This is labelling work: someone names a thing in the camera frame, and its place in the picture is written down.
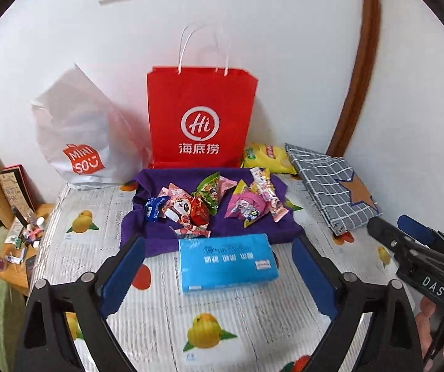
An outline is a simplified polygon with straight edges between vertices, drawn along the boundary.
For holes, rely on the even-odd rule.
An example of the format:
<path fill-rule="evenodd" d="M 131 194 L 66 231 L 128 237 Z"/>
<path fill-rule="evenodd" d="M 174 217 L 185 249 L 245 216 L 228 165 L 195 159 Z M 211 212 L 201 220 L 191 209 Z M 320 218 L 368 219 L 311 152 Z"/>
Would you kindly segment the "right hand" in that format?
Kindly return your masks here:
<path fill-rule="evenodd" d="M 430 319 L 436 311 L 436 305 L 433 301 L 423 296 L 419 307 L 420 312 L 416 315 L 415 321 L 419 332 L 421 352 L 424 357 L 433 341 L 431 336 Z M 442 348 L 442 357 L 444 358 L 444 347 Z"/>

